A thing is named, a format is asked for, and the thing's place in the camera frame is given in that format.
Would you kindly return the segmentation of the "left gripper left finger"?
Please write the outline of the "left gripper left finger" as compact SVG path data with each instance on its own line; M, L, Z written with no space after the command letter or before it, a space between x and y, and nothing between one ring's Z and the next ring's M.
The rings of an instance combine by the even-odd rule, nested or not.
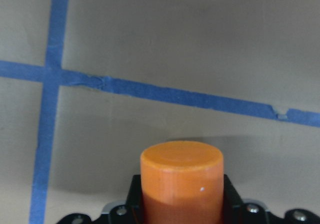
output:
M132 214L134 223L144 223L144 204L141 176L133 175L128 191L126 205Z

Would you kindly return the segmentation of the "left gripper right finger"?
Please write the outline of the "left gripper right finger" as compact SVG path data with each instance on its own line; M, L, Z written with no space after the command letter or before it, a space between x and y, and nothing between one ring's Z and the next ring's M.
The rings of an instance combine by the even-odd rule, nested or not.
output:
M243 200L236 191L228 175L224 175L223 191L223 223L236 224L240 223L241 209Z

